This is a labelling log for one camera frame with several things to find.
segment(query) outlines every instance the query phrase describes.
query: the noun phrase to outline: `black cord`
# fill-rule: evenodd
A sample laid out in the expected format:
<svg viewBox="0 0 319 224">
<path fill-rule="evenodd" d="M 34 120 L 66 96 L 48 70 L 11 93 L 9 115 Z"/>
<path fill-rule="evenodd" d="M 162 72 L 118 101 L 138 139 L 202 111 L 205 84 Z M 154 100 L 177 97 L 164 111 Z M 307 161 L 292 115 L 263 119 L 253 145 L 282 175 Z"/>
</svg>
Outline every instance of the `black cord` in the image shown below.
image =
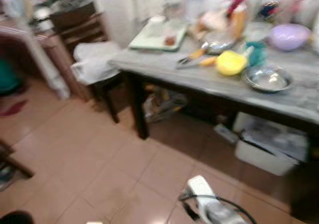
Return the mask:
<svg viewBox="0 0 319 224">
<path fill-rule="evenodd" d="M 245 210 L 243 209 L 241 206 L 237 205 L 236 203 L 233 203 L 232 201 L 230 200 L 227 200 L 227 199 L 224 199 L 224 198 L 221 198 L 221 197 L 217 197 L 217 196 L 212 196 L 212 195 L 190 195 L 190 196 L 187 196 L 187 197 L 182 197 L 180 198 L 179 200 L 181 202 L 184 202 L 188 199 L 194 199 L 194 198 L 211 198 L 211 199 L 216 199 L 216 200 L 219 200 L 219 201 L 222 201 L 222 202 L 226 202 L 228 204 L 231 204 L 233 205 L 235 208 L 237 208 L 240 212 L 242 212 L 243 214 L 245 214 L 248 219 L 251 221 L 252 224 L 257 224 L 257 222 L 255 221 L 255 219 Z"/>
</svg>

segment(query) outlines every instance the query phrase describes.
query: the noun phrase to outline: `gray tabletop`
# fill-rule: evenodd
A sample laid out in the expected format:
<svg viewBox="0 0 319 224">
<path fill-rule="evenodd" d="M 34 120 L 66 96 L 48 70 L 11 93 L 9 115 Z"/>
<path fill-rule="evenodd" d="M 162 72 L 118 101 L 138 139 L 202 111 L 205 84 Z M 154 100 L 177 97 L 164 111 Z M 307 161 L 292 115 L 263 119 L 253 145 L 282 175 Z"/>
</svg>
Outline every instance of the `gray tabletop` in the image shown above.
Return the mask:
<svg viewBox="0 0 319 224">
<path fill-rule="evenodd" d="M 214 67 L 176 70 L 176 62 L 195 49 L 198 49 L 198 44 L 186 38 L 178 52 L 148 53 L 127 49 L 114 57 L 110 64 L 319 124 L 319 56 L 312 51 L 280 52 L 267 48 L 267 64 L 286 69 L 295 82 L 289 91 L 265 94 L 248 87 L 240 75 L 224 77 Z"/>
</svg>

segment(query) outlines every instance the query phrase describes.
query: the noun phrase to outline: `purple bowl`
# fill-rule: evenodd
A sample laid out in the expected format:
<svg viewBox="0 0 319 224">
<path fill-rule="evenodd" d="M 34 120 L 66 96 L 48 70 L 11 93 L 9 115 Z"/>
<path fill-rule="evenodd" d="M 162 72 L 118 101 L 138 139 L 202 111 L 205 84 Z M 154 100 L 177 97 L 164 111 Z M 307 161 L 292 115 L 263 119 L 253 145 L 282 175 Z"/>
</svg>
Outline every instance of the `purple bowl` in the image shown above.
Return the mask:
<svg viewBox="0 0 319 224">
<path fill-rule="evenodd" d="M 298 24 L 282 24 L 271 29 L 269 42 L 282 51 L 295 50 L 304 45 L 311 32 Z"/>
</svg>

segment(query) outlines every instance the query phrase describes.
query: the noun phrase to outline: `tiled floor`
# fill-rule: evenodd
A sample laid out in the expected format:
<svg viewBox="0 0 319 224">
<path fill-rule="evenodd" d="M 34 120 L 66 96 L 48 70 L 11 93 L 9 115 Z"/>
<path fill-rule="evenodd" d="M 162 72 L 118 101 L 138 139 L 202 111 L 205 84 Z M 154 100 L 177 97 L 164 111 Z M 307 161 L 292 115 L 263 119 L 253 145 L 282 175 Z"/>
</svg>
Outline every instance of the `tiled floor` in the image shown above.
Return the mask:
<svg viewBox="0 0 319 224">
<path fill-rule="evenodd" d="M 190 224 L 176 199 L 200 174 L 259 224 L 300 224 L 288 214 L 285 178 L 236 159 L 205 123 L 177 114 L 151 124 L 142 141 L 129 109 L 115 125 L 81 101 L 59 101 L 39 82 L 26 96 L 21 113 L 0 120 L 0 133 L 36 174 L 0 193 L 0 215 L 24 209 L 38 224 Z"/>
</svg>

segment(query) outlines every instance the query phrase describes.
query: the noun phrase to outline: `green object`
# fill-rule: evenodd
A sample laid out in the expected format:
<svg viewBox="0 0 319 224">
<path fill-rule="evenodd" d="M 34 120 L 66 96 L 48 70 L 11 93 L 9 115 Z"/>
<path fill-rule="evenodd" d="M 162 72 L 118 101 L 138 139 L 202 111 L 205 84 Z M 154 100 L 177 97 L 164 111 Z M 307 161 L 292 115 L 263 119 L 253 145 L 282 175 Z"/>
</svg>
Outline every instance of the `green object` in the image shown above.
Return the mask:
<svg viewBox="0 0 319 224">
<path fill-rule="evenodd" d="M 8 93 L 21 85 L 9 62 L 0 58 L 0 94 Z"/>
<path fill-rule="evenodd" d="M 249 66 L 262 66 L 266 60 L 266 44 L 259 41 L 251 41 L 246 43 L 246 48 L 254 47 L 254 51 L 249 56 Z"/>
</svg>

